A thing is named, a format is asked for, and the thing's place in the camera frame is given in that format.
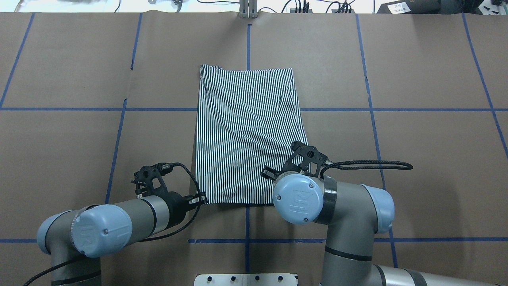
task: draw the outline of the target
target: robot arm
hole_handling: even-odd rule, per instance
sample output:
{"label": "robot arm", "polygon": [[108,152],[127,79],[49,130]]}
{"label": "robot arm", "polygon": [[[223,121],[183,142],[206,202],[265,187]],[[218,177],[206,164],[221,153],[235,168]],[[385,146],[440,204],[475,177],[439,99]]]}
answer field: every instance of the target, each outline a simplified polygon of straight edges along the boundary
{"label": "robot arm", "polygon": [[[37,233],[40,249],[51,254],[52,266],[74,261],[52,272],[51,285],[100,285],[100,257],[180,224],[188,211],[205,204],[205,194],[199,189],[196,195],[183,197],[167,191],[162,176],[177,165],[183,166],[159,163],[142,167],[132,181],[136,199],[88,206],[46,219]],[[155,179],[161,184],[158,188],[153,187]]]}
{"label": "robot arm", "polygon": [[[339,163],[328,161],[315,147],[301,142],[294,142],[291,147],[294,153],[281,171],[265,167],[261,175],[274,180],[274,206],[285,220],[294,224],[314,221],[328,225],[320,286],[493,285],[373,265],[374,234],[386,233],[395,218],[390,194],[366,185],[336,182],[324,175],[324,171],[327,166]],[[303,157],[300,164],[293,163],[296,155]],[[310,163],[317,166],[314,173],[308,169]],[[394,168],[412,168],[407,163],[393,163],[406,166]]]}

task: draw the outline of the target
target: blue joint cap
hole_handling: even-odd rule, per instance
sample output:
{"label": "blue joint cap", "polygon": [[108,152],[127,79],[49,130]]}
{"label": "blue joint cap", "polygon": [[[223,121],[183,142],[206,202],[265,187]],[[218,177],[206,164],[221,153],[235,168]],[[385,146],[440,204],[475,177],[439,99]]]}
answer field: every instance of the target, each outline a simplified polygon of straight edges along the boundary
{"label": "blue joint cap", "polygon": [[62,214],[72,212],[73,210],[68,210],[61,212],[59,214],[52,215],[41,224],[39,229],[37,230],[37,245],[41,249],[42,252],[45,254],[50,254],[48,249],[46,248],[46,234],[48,233],[49,228],[51,225],[56,221],[57,218],[59,218]]}
{"label": "blue joint cap", "polygon": [[89,258],[120,251],[132,235],[132,221],[119,206],[100,205],[81,213],[71,230],[74,247]]}
{"label": "blue joint cap", "polygon": [[273,204],[288,222],[306,224],[319,216],[323,208],[323,191],[305,175],[287,175],[273,188]]}
{"label": "blue joint cap", "polygon": [[395,205],[392,196],[383,189],[362,185],[370,194],[377,214],[377,232],[386,233],[392,227],[395,219]]}

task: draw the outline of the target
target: folded cloth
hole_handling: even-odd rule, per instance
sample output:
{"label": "folded cloth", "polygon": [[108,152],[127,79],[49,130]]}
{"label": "folded cloth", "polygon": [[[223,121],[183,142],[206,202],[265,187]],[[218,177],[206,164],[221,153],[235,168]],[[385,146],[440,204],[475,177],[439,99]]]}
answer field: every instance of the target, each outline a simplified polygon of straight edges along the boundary
{"label": "folded cloth", "polygon": [[307,143],[292,69],[201,66],[196,176],[210,204],[272,204],[265,165],[281,169]]}

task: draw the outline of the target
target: white label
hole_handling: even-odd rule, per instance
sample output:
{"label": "white label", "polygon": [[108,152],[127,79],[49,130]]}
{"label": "white label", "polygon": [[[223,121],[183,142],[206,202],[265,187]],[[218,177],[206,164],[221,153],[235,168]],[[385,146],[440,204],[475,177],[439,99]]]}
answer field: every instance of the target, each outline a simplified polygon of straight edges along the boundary
{"label": "white label", "polygon": [[411,12],[411,9],[407,6],[406,2],[391,4],[387,6],[392,14],[401,14]]}

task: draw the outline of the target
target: striped cloth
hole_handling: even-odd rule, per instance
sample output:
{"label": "striped cloth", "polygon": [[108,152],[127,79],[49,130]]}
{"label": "striped cloth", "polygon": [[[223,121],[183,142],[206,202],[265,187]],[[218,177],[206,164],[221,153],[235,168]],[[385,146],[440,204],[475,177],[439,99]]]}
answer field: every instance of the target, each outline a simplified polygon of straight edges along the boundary
{"label": "striped cloth", "polygon": [[272,204],[265,165],[282,168],[307,143],[292,69],[201,66],[196,175],[211,204]]}

